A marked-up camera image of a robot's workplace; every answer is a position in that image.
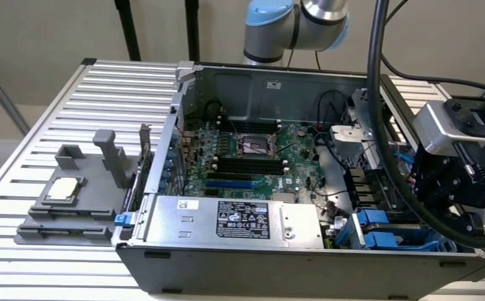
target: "black pole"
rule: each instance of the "black pole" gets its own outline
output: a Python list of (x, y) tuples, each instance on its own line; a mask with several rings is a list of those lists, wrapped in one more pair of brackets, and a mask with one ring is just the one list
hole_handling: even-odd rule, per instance
[(131, 61), (140, 61), (140, 47), (137, 45), (136, 31), (133, 30), (131, 1), (113, 0), (119, 12), (119, 19), (121, 21), (124, 42), (127, 44), (128, 59)]
[(199, 61), (199, 0), (184, 0), (185, 37), (188, 42), (188, 59)]

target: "white wall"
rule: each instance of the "white wall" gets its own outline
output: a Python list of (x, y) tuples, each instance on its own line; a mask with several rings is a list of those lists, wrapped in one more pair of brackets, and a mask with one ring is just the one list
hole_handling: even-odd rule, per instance
[[(131, 0), (143, 60), (187, 59), (183, 2)], [(239, 62), (247, 3), (200, 0), (201, 61)], [(374, 0), (348, 6), (350, 35), (319, 62), (364, 71)], [(485, 0), (411, 0), (388, 25), (384, 53), (402, 71), (485, 82)], [(12, 101), (48, 104), (84, 57), (127, 59), (112, 0), (0, 0), (0, 84)], [(315, 68), (312, 53), (296, 51), (291, 66)]]

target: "side panel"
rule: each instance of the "side panel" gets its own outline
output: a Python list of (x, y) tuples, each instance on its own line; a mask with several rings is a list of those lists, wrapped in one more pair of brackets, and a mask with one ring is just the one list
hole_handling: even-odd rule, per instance
[(316, 255), (116, 250), (149, 293), (303, 298), (419, 299), (458, 281), (485, 260), (359, 254)]
[(338, 114), (332, 114), (332, 110), (342, 110), (348, 96), (364, 83), (364, 77), (358, 74), (287, 71), (284, 68), (263, 70), (247, 66), (197, 65), (196, 70), (197, 107), (208, 100), (219, 99), (227, 114), (236, 120), (315, 122), (319, 104), (319, 121), (330, 114), (332, 118), (327, 118), (327, 122), (336, 122)]

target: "cpu socket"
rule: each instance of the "cpu socket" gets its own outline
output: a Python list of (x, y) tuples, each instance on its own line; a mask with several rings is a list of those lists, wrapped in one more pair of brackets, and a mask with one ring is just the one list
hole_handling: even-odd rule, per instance
[(240, 135), (239, 138), (239, 154), (274, 155), (274, 139), (270, 135)]

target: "white sticker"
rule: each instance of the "white sticker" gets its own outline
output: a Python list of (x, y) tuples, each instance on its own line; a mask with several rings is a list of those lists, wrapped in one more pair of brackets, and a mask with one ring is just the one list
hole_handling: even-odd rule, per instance
[(279, 90), (282, 88), (282, 83), (279, 83), (279, 82), (266, 82), (266, 88)]
[(196, 210), (199, 207), (199, 200), (196, 199), (180, 199), (176, 202), (176, 209)]

